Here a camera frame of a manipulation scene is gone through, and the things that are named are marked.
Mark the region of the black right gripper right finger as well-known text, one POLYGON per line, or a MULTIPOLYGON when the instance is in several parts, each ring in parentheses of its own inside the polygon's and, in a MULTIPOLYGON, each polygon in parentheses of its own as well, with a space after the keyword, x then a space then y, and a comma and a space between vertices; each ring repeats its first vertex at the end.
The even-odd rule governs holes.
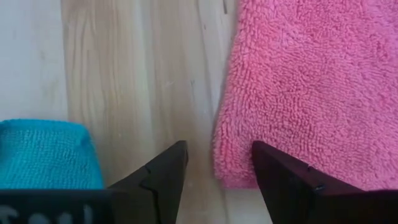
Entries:
POLYGON ((273 223, 397 223, 397 191, 364 191, 262 141, 252 163, 273 223))

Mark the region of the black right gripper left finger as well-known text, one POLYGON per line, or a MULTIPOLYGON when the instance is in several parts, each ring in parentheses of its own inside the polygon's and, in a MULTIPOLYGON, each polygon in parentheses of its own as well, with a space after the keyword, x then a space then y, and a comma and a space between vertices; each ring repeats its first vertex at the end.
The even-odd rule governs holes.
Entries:
POLYGON ((175 223, 187 164, 178 141, 104 190, 2 190, 1 223, 175 223))

